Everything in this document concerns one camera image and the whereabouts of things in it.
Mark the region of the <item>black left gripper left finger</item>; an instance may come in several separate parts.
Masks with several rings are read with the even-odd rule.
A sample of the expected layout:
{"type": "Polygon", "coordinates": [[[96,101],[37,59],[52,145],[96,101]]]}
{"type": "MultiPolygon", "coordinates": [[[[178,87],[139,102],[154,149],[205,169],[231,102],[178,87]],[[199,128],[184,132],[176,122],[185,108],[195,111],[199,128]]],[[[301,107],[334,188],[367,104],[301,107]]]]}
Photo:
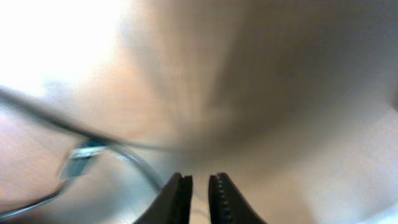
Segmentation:
{"type": "Polygon", "coordinates": [[[189,224],[192,195],[192,176],[176,172],[133,224],[189,224]]]}

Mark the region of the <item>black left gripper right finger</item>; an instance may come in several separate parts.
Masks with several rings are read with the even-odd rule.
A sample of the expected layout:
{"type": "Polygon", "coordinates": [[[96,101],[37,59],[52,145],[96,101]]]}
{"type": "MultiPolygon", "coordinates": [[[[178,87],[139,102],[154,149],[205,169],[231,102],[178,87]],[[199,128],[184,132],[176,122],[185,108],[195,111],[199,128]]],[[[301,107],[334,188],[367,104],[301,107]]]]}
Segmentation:
{"type": "Polygon", "coordinates": [[[227,173],[210,176],[208,202],[211,224],[266,224],[227,173]]]}

